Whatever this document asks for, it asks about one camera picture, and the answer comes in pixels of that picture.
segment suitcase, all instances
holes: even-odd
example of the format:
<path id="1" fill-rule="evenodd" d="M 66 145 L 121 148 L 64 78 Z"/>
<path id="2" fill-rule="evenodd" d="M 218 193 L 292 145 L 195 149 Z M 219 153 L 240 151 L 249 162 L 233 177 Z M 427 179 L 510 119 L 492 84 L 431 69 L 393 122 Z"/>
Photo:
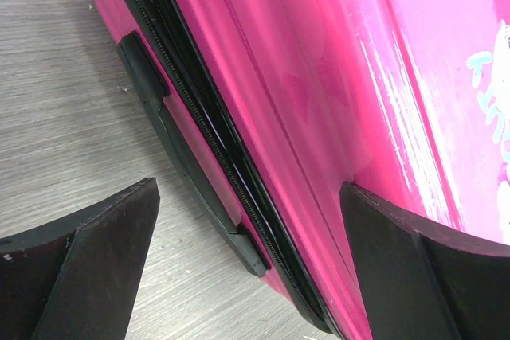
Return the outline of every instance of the suitcase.
<path id="1" fill-rule="evenodd" d="M 349 340 L 510 336 L 510 0 L 95 0 L 246 269 Z"/>

